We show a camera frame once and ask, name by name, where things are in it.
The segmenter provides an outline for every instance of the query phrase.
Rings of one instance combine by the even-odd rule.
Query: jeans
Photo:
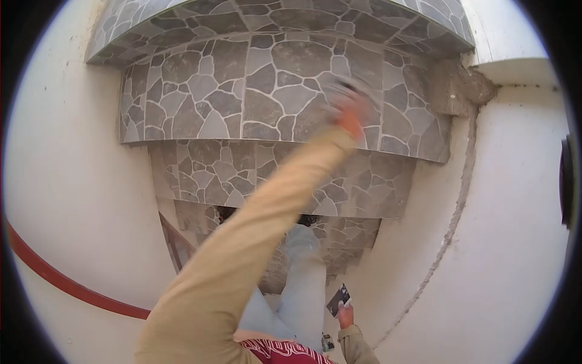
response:
[[[279,307],[273,312],[256,288],[239,329],[297,340],[322,353],[326,268],[320,256],[320,242],[309,227],[295,224],[287,234],[286,248],[287,282]]]

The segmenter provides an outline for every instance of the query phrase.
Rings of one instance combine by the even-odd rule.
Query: shoe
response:
[[[301,214],[297,223],[309,227],[311,224],[315,224],[319,219],[320,217],[317,215]]]

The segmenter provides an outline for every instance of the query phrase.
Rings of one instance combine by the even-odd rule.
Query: tan sleeve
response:
[[[338,341],[347,364],[380,364],[372,348],[364,341],[360,328],[356,325],[340,330]]]
[[[334,126],[297,149],[202,245],[145,321],[136,363],[257,363],[233,341],[246,303],[312,191],[352,152]]]

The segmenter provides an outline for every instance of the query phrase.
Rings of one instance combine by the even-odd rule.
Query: worker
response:
[[[298,148],[208,237],[145,321],[137,364],[332,363],[321,353],[325,265],[313,231],[296,222],[312,191],[363,137],[367,108],[356,94],[343,100],[334,125]],[[275,314],[257,283],[286,232],[288,278]],[[354,325],[353,307],[338,309],[347,364],[379,363]]]

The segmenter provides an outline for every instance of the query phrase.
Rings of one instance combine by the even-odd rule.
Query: stair step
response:
[[[216,208],[212,205],[178,200],[174,204],[180,229],[195,233],[199,237],[199,242],[203,242],[220,223]],[[379,218],[322,216],[318,222],[311,225],[320,240],[322,259],[328,275],[343,274],[348,266],[359,263],[364,250],[374,246],[380,221]],[[259,285],[264,294],[279,294],[285,286],[287,275],[285,243],[284,237]]]
[[[241,207],[296,143],[180,140],[150,145],[158,197]],[[306,214],[401,217],[414,158],[357,150],[313,192]]]
[[[250,31],[338,34],[438,58],[474,48],[458,0],[426,0],[420,7],[402,0],[261,4],[266,2],[248,6],[234,0],[110,0],[94,27],[86,59],[124,67],[170,47]]]
[[[446,162],[450,117],[431,111],[427,62],[297,32],[196,43],[125,71],[119,138],[307,142],[326,124],[328,85],[352,75],[376,99],[359,148]]]

